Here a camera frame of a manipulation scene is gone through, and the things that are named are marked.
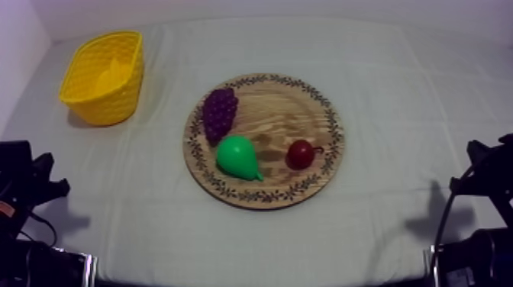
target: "wood grain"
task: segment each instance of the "wood grain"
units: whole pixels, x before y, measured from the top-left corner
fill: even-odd
[[[256,210],[285,208],[312,197],[336,173],[344,151],[344,129],[330,102],[302,80],[279,74],[250,74],[223,82],[214,89],[231,87],[239,98],[230,134],[249,138],[256,150],[263,182],[235,179],[215,164],[215,147],[205,138],[201,107],[189,115],[183,152],[196,181],[215,198],[230,205]],[[310,167],[290,169],[286,153],[304,139],[323,147]]]

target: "decorative leaf border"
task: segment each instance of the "decorative leaf border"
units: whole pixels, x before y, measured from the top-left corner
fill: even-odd
[[[202,176],[206,182],[212,185],[218,195],[226,199],[233,198],[241,202],[262,202],[271,203],[277,201],[294,202],[298,196],[304,198],[303,195],[311,185],[317,184],[324,176],[329,176],[334,171],[334,164],[340,155],[340,145],[344,140],[344,135],[340,132],[340,126],[337,122],[337,113],[331,107],[331,103],[314,87],[300,79],[293,79],[288,76],[281,76],[277,74],[260,74],[257,76],[243,77],[234,82],[227,83],[224,87],[239,89],[244,85],[254,85],[258,82],[277,82],[282,85],[287,85],[292,88],[298,87],[303,92],[307,92],[310,98],[317,101],[321,107],[324,108],[324,116],[328,122],[328,132],[331,135],[332,141],[328,143],[327,149],[324,151],[324,164],[321,167],[321,174],[314,173],[303,179],[301,182],[296,182],[290,185],[287,190],[275,190],[269,192],[265,190],[248,191],[236,190],[227,186],[223,179],[219,179],[213,171],[208,170],[203,149],[199,143],[198,136],[202,133],[202,109],[198,106],[194,110],[194,116],[191,125],[188,127],[191,136],[187,140],[187,144],[191,148],[191,154],[195,159],[195,167],[202,172]]]

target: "white wall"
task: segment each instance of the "white wall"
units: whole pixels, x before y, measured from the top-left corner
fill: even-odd
[[[51,45],[29,0],[0,0],[0,134]]]
[[[32,0],[53,39],[181,19],[347,17],[513,42],[513,0]]]

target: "cable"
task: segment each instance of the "cable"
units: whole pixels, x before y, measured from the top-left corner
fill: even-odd
[[[470,174],[474,171],[474,165],[469,167],[465,173],[461,176],[461,180],[466,179],[470,176]],[[452,191],[449,195],[449,198],[447,199],[447,203],[445,204],[444,213],[442,214],[442,218],[440,219],[440,224],[438,225],[437,235],[434,238],[434,250],[433,250],[433,256],[431,257],[431,262],[429,265],[429,280],[431,282],[434,282],[434,265],[437,262],[438,258],[438,247],[440,246],[440,243],[442,241],[442,235],[444,235],[444,229],[445,224],[447,223],[447,218],[449,217],[450,208],[453,205],[454,199],[456,198],[456,195],[459,194],[459,190]]]
[[[49,246],[50,247],[54,247],[55,244],[57,243],[57,239],[58,239],[58,236],[57,236],[57,232],[55,231],[55,228],[53,227],[53,225],[46,219],[40,217],[39,215],[33,213],[32,211],[29,211],[29,215],[35,220],[35,221],[39,221],[40,223],[42,224],[45,224],[46,226],[49,227],[49,229],[52,230],[52,233],[53,233],[53,242],[52,244],[50,244]]]
[[[32,242],[36,242],[34,238],[32,238],[30,235],[28,235],[25,231],[20,231],[20,234],[23,234],[26,238],[28,238]]]
[[[27,251],[27,256],[25,257],[25,266],[27,268],[27,287],[31,287],[31,253],[32,253],[32,247],[34,245],[31,245],[31,247]]]

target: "cherry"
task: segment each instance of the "cherry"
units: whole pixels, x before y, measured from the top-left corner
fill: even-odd
[[[287,152],[287,164],[292,169],[306,169],[315,158],[315,151],[322,153],[322,147],[312,147],[306,140],[297,140],[291,144]]]

